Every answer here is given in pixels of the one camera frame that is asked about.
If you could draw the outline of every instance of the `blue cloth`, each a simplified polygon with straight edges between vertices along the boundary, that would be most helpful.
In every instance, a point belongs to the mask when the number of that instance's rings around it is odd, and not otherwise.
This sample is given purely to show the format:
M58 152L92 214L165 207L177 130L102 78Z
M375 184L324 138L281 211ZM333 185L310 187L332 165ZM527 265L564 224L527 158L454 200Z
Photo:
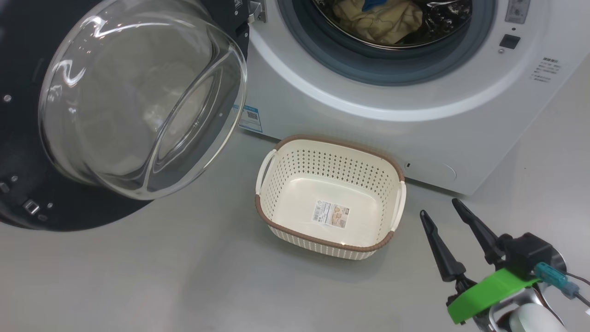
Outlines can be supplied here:
M373 7L381 6L386 2L387 0L365 0L365 4L363 5L363 12L366 12Z

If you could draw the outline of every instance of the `laundry basket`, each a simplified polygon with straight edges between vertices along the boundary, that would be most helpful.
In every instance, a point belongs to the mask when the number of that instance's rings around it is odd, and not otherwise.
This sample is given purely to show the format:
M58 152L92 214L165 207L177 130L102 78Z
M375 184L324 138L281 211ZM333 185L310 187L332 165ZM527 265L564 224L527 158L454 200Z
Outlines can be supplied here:
M256 179L256 208L276 236L353 260L370 257L391 240L405 198L395 161L311 136L281 141Z

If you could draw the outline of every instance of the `beige cloth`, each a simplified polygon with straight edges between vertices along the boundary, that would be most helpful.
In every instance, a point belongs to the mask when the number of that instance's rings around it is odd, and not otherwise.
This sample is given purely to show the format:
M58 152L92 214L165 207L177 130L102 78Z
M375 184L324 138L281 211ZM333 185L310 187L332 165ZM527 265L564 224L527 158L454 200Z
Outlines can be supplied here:
M336 0L334 14L347 32L367 41L393 45L422 25L422 10L411 0L389 0L363 12L365 0Z

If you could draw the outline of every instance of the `stainless steel drum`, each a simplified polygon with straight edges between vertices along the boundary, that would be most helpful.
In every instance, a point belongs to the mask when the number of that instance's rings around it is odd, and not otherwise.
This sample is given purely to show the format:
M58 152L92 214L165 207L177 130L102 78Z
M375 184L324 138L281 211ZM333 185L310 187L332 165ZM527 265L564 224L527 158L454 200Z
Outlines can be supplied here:
M311 0L326 21L348 37L365 45L385 49L417 48L441 41L461 30L471 19L471 0L412 0L422 11L422 25L395 44L377 43L348 29L334 13L334 5L343 0Z

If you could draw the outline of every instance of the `gray floor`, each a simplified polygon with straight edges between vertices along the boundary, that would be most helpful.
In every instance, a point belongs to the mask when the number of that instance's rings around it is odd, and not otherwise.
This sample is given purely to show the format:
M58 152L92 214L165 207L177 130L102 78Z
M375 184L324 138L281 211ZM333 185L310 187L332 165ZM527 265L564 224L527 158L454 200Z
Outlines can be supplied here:
M498 234L533 232L570 270L590 276L590 61L464 201ZM480 280L492 273L445 193L411 185L392 242L360 262L276 238L254 208L258 166L273 146L237 133L215 165L181 192L119 222L78 233L0 224L2 331L476 331L446 313L418 212ZM590 289L582 287L590 296ZM580 302L549 299L570 331L587 331Z

